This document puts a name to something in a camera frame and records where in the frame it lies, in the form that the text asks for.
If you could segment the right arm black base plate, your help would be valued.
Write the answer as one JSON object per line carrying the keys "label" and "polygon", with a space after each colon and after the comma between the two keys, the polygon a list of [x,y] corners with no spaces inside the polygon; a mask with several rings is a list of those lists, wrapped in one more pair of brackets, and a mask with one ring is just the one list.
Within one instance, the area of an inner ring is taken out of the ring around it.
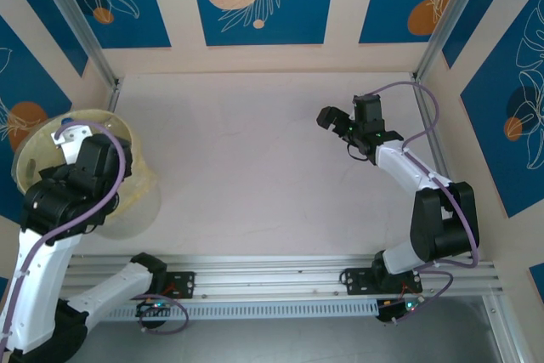
{"label": "right arm black base plate", "polygon": [[400,295],[404,290],[422,292],[421,279],[411,271],[391,275],[372,268],[348,268],[340,274],[339,280],[346,286],[348,295]]}

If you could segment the aluminium frame bar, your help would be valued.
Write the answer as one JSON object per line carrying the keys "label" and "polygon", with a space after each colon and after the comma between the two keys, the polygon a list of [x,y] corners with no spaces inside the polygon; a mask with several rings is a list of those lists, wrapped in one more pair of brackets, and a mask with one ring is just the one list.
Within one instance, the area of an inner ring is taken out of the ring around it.
{"label": "aluminium frame bar", "polygon": [[507,318],[503,296],[494,294],[482,297],[501,363],[524,363],[523,351],[513,324]]}

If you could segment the aluminium frame post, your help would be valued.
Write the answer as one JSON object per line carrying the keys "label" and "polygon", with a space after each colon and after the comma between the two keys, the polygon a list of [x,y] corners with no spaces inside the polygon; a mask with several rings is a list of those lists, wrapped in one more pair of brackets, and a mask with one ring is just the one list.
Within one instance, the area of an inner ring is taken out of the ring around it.
{"label": "aluminium frame post", "polygon": [[76,0],[53,0],[57,9],[63,15],[67,25],[82,46],[86,55],[93,62],[96,71],[110,90],[115,90],[118,78],[111,69],[97,37],[94,35],[88,21],[80,10]]}
{"label": "aluminium frame post", "polygon": [[442,49],[446,41],[450,38],[468,1],[469,0],[450,0],[447,3],[445,11],[440,17],[439,22],[428,41],[425,52],[416,67],[416,71],[413,73],[413,80],[415,82],[423,83],[428,77],[434,61],[442,54]]}

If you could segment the aluminium mounting rail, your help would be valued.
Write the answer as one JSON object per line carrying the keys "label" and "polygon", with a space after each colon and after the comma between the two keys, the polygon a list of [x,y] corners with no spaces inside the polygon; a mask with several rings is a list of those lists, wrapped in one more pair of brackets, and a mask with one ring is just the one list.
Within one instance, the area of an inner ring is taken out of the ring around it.
{"label": "aluminium mounting rail", "polygon": [[[170,271],[195,273],[196,302],[344,299],[340,274],[370,266],[370,255],[342,256],[162,256]],[[493,263],[474,269],[441,265],[422,277],[423,294],[444,289],[449,297],[502,295]]]}

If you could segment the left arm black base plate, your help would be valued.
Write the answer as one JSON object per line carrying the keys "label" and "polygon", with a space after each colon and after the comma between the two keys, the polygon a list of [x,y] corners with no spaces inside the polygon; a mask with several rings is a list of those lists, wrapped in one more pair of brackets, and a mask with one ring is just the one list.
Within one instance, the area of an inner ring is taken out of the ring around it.
{"label": "left arm black base plate", "polygon": [[162,295],[172,299],[192,299],[196,273],[192,271],[167,272]]}

